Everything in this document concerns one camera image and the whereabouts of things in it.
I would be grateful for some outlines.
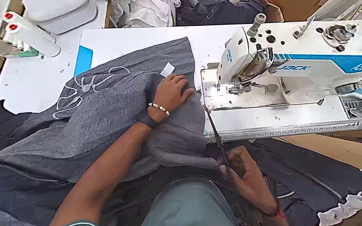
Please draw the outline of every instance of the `beaded bracelet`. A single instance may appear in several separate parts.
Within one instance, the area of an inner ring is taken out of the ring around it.
[[[164,111],[164,113],[166,113],[167,117],[170,116],[170,112],[168,112],[168,110],[166,110],[165,108],[163,108],[162,106],[158,105],[158,104],[155,104],[155,103],[150,103],[149,104],[150,106],[153,106],[153,107],[157,107],[158,109]]]

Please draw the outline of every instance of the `hand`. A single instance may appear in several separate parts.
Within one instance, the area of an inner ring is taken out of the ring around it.
[[[184,103],[188,97],[195,92],[195,89],[185,90],[181,95],[181,89],[188,83],[185,75],[170,75],[161,80],[157,87],[154,103],[162,106],[168,112],[176,109]],[[156,122],[163,121],[166,113],[157,107],[148,107],[148,115]]]
[[[273,214],[278,211],[274,196],[270,193],[265,179],[254,159],[244,146],[227,152],[230,169],[227,172],[225,165],[220,165],[220,171],[236,186],[240,195],[255,205],[262,212]]]

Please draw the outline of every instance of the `black wristband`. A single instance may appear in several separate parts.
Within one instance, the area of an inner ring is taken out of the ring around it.
[[[143,110],[137,116],[136,120],[142,122],[146,126],[149,126],[152,129],[156,129],[160,123],[154,121],[151,117],[148,116],[148,113]]]

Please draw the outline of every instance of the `cardboard box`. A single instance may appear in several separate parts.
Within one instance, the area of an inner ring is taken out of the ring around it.
[[[281,139],[297,146],[313,150],[330,158],[334,158],[338,161],[345,162],[362,171],[362,143],[317,134],[285,136]],[[360,212],[351,218],[362,218],[362,213]],[[359,223],[362,222],[362,219],[360,219],[360,222],[358,221],[359,220],[357,219],[357,222],[353,223],[354,221],[347,219],[343,221],[342,225],[361,225]]]
[[[261,3],[264,6],[267,6],[265,8],[265,15],[266,15],[267,23],[284,21],[283,13],[278,6],[272,4],[269,0],[256,0],[256,1]]]
[[[284,20],[306,21],[307,18],[315,13],[324,4],[324,0],[268,0],[270,3],[278,6],[283,13]]]

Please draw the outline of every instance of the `scissors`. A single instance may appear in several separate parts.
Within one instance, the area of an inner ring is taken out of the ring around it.
[[[223,144],[222,138],[219,136],[219,134],[217,133],[216,128],[214,127],[214,123],[213,123],[212,117],[210,116],[210,112],[209,112],[208,108],[206,107],[206,105],[203,105],[203,108],[208,113],[209,121],[210,121],[210,124],[212,125],[212,128],[213,128],[214,138],[216,139],[217,146],[220,148],[220,151],[222,152],[222,155],[224,157],[224,162],[226,163],[225,165],[227,167],[227,170],[229,170],[230,165],[229,165],[229,160],[227,159],[227,155],[226,155],[226,151],[225,151],[225,145]]]

